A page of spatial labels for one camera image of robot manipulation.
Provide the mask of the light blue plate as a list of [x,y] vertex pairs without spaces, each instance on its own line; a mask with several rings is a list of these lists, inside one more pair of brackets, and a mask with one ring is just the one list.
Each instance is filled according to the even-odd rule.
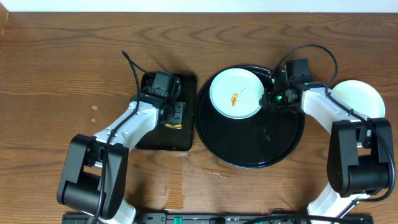
[[332,89],[333,94],[355,111],[370,118],[384,118],[386,107],[379,92],[359,80],[347,80]]
[[231,119],[246,119],[255,115],[264,92],[264,85],[252,72],[229,68],[217,74],[210,85],[210,100],[214,108]]

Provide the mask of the green and yellow sponge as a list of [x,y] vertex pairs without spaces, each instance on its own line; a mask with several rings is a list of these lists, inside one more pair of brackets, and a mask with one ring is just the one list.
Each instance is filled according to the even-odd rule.
[[166,128],[170,128],[170,129],[182,129],[182,124],[181,123],[180,124],[169,124],[169,123],[166,123],[165,127]]

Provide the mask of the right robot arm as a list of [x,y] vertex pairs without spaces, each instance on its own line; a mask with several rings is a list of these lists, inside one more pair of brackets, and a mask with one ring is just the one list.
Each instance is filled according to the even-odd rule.
[[307,205],[307,213],[339,223],[358,203],[388,198],[396,182],[388,120],[358,113],[307,72],[277,70],[271,79],[273,86],[259,101],[264,109],[304,112],[330,134],[328,185]]

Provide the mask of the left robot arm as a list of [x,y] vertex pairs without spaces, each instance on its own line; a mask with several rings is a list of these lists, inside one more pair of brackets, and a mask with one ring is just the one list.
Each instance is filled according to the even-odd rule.
[[89,215],[87,223],[132,223],[136,210],[124,199],[129,153],[158,124],[179,126],[185,103],[146,94],[93,136],[77,134],[66,155],[57,201]]

